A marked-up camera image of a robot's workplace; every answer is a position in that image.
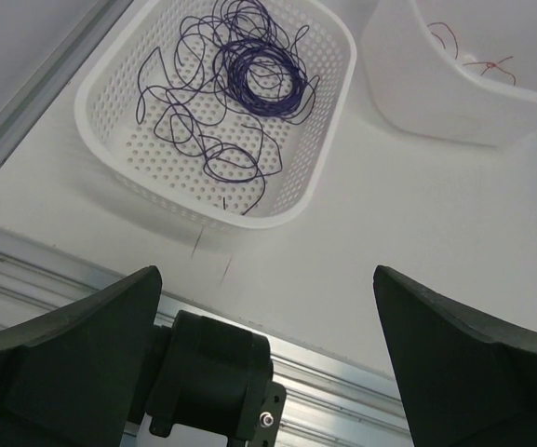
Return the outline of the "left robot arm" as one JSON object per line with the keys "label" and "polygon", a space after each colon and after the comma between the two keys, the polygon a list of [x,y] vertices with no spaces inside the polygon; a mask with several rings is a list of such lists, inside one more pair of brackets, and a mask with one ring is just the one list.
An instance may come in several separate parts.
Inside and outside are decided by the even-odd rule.
{"label": "left robot arm", "polygon": [[[537,446],[537,332],[426,288],[388,266],[373,288],[417,446]],[[149,266],[0,331],[0,446],[116,446],[175,426],[270,446],[286,400],[268,340],[181,311],[154,324]]]}

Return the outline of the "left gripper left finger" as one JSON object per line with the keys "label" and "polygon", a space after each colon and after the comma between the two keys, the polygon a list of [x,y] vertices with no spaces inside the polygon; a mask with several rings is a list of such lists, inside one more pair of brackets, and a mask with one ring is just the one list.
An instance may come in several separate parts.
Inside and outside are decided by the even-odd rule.
{"label": "left gripper left finger", "polygon": [[0,446],[117,446],[162,280],[145,267],[0,331]]}

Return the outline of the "white deep plastic basket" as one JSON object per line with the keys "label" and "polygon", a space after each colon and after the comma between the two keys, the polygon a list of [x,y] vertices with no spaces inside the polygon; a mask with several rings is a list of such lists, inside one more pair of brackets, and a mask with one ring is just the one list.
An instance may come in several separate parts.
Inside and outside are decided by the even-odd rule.
{"label": "white deep plastic basket", "polygon": [[398,129],[487,146],[537,129],[537,1],[381,1],[359,48]]}

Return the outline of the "white perforated flat basket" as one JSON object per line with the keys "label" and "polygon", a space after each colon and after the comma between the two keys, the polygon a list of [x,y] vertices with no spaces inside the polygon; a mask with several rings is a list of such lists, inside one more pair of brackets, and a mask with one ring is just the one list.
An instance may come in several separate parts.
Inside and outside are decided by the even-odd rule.
{"label": "white perforated flat basket", "polygon": [[149,1],[82,82],[87,149],[186,221],[290,222],[324,168],[356,64],[317,1]]}

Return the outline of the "left aluminium frame post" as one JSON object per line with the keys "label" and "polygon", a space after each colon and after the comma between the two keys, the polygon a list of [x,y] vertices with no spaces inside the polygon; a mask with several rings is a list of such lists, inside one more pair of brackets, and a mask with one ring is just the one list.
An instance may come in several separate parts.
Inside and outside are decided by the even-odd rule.
{"label": "left aluminium frame post", "polygon": [[0,1],[0,169],[128,1]]}

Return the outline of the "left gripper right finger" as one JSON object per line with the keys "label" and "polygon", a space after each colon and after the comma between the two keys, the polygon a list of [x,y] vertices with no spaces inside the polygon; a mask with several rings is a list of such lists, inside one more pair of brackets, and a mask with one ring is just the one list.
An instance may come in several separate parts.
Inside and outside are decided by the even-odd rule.
{"label": "left gripper right finger", "polygon": [[379,265],[375,301],[416,446],[537,446],[537,332]]}

